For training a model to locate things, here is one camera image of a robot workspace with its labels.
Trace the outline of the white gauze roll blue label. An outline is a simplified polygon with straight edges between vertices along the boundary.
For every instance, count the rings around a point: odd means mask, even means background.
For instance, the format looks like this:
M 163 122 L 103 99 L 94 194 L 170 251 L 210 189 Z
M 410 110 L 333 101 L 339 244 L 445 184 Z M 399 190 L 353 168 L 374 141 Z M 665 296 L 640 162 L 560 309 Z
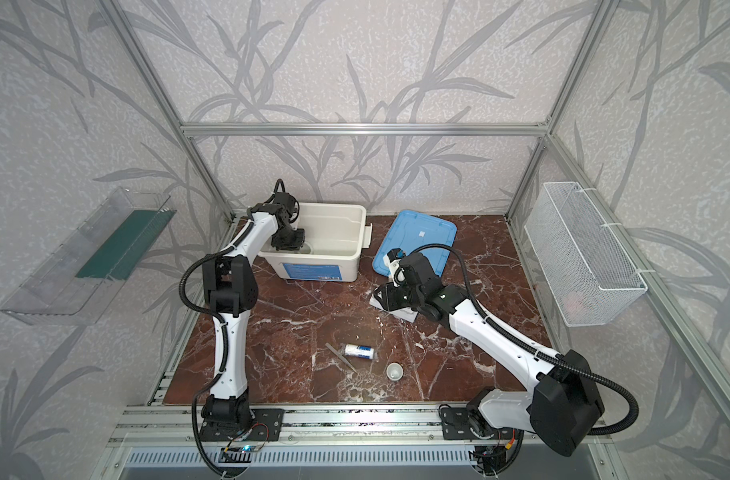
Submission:
M 373 360 L 375 357 L 375 350 L 369 346 L 345 344 L 344 355 L 352 358 Z

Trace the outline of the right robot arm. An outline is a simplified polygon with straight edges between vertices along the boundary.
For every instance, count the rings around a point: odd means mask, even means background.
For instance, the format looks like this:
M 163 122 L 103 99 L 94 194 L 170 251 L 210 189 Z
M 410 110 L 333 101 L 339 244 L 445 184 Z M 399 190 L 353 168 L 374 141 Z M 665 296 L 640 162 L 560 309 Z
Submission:
M 426 258 L 427 249 L 384 254 L 388 280 L 374 291 L 371 304 L 424 316 L 476 345 L 520 382 L 520 392 L 488 388 L 468 402 L 476 436 L 488 438 L 502 428 L 530 432 L 568 457 L 586 437 L 620 433 L 636 422 L 639 404 L 628 389 L 592 372 L 578 352 L 546 347 L 484 308 L 466 269 L 462 284 L 445 284 Z

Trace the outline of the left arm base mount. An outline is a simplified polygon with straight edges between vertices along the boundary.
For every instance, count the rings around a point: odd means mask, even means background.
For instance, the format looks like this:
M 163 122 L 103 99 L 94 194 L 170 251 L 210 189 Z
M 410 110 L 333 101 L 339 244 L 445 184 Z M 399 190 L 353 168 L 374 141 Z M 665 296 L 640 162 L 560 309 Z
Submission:
M 225 442 L 227 440 L 278 441 L 285 410 L 281 408 L 259 408 L 252 409 L 251 413 L 253 417 L 245 426 L 204 420 L 199 430 L 201 440 L 204 442 Z

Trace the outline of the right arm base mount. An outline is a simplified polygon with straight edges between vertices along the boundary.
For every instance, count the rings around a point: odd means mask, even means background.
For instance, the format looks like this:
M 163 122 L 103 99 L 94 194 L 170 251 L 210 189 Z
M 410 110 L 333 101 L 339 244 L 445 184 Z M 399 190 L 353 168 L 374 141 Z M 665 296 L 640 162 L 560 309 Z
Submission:
M 495 435 L 491 428 L 472 419 L 465 407 L 441 403 L 437 413 L 444 440 L 487 440 Z

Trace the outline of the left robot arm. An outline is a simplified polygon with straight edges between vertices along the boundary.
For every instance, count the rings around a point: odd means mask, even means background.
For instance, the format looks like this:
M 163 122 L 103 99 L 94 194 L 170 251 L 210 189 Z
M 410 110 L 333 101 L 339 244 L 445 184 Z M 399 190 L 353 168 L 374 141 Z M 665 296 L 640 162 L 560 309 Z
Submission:
M 299 202 L 277 180 L 269 199 L 248 209 L 237 236 L 194 262 L 179 282 L 182 303 L 214 324 L 214 376 L 193 400 L 207 396 L 200 416 L 224 435 L 244 435 L 255 423 L 245 371 L 248 320 L 259 297 L 254 260 L 265 244 L 276 250 L 301 249 L 305 232 L 294 225 L 299 213 Z

